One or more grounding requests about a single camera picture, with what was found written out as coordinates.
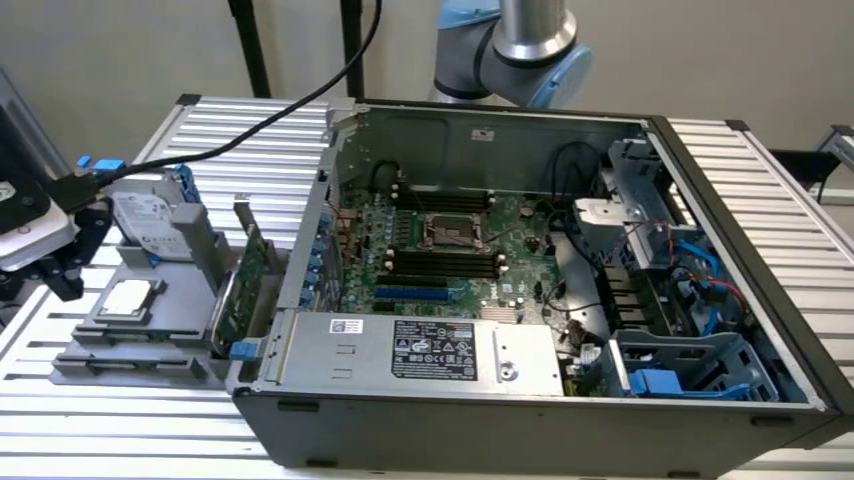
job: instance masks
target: green circuit board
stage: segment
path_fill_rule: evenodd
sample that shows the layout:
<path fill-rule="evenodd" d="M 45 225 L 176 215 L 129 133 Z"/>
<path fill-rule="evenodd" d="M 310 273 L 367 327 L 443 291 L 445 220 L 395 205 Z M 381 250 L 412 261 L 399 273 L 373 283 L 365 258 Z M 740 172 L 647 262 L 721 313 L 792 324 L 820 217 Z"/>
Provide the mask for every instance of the green circuit board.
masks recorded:
<path fill-rule="evenodd" d="M 339 311 L 457 318 L 489 318 L 489 314 L 500 311 L 504 315 L 512 312 L 513 321 L 541 323 L 543 306 L 535 301 L 535 285 L 539 282 L 543 290 L 548 291 L 560 279 L 560 272 L 553 253 L 547 253 L 545 222 L 551 207 L 543 208 L 537 203 L 536 199 L 521 195 L 499 194 L 492 206 L 481 213 L 424 213 L 397 209 L 389 201 L 364 190 L 344 191 L 341 207 L 348 212 L 357 212 L 351 215 L 357 214 L 360 219 L 349 222 L 345 234 L 351 239 L 359 239 L 361 248 L 356 248 L 357 255 L 352 251 L 352 242 L 349 252 L 347 247 L 343 249 L 344 284 Z M 496 279 L 448 277 L 451 301 L 393 300 L 393 312 L 377 312 L 373 310 L 373 289 L 377 276 L 385 273 L 383 256 L 391 245 L 403 251 L 472 251 L 471 245 L 463 241 L 445 240 L 441 246 L 425 245 L 428 215 L 460 219 L 476 217 L 483 241 L 477 252 L 503 254 L 507 271 Z M 532 248 L 531 239 L 536 239 L 536 248 Z"/>
<path fill-rule="evenodd" d="M 245 337 L 261 289 L 265 258 L 266 242 L 260 230 L 252 225 L 242 257 L 229 281 L 221 310 L 222 318 L 216 325 L 216 338 L 222 344 L 224 351 L 228 351 L 234 341 Z"/>

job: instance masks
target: motherboard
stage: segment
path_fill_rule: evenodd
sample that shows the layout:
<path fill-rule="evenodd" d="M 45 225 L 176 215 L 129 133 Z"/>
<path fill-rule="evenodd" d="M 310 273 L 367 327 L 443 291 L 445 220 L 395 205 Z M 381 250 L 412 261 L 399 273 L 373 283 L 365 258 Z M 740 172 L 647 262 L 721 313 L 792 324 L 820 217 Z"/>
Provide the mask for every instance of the motherboard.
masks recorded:
<path fill-rule="evenodd" d="M 541 303 L 561 279 L 544 200 L 353 189 L 340 206 L 339 311 L 559 323 Z"/>

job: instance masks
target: black pole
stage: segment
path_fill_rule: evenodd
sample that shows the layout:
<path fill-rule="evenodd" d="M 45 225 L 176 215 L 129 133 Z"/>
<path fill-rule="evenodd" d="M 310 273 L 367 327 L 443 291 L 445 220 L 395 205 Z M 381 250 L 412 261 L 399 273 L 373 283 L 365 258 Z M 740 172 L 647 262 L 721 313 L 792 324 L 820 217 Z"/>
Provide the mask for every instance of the black pole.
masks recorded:
<path fill-rule="evenodd" d="M 344 62 L 356 55 L 361 47 L 361 0 L 340 0 L 341 31 L 344 36 Z M 361 60 L 347 73 L 347 96 L 364 97 L 364 72 Z"/>
<path fill-rule="evenodd" d="M 252 84 L 252 95 L 254 95 L 256 98 L 270 98 L 269 79 L 266 78 L 261 40 L 257 36 L 257 25 L 254 24 L 254 7 L 252 6 L 252 0 L 228 0 L 228 7 L 230 8 L 230 16 L 234 17 L 234 24 L 237 25 L 245 70 L 249 74 L 249 83 Z"/>

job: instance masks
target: white wall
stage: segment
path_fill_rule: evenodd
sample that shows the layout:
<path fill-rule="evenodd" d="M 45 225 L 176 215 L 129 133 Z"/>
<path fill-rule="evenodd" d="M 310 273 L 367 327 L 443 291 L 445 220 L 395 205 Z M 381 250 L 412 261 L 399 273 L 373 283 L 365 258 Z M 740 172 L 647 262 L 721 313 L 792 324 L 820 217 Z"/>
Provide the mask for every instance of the white wall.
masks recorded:
<path fill-rule="evenodd" d="M 437 4 L 385 0 L 368 96 L 424 98 Z M 596 57 L 575 108 L 741 118 L 780 147 L 854 123 L 851 0 L 569 5 Z M 273 94 L 296 97 L 343 62 L 337 0 L 256 11 Z M 182 92 L 250 93 L 225 0 L 0 0 L 0 63 L 69 158 L 130 158 Z"/>

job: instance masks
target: warning label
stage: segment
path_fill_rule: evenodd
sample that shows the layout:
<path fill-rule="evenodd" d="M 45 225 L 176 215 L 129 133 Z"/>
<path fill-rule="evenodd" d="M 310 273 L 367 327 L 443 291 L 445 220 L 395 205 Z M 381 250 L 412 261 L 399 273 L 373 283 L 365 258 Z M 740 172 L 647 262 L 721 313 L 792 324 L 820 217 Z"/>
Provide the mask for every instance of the warning label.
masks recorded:
<path fill-rule="evenodd" d="M 476 381 L 475 326 L 396 320 L 391 357 L 397 378 Z"/>

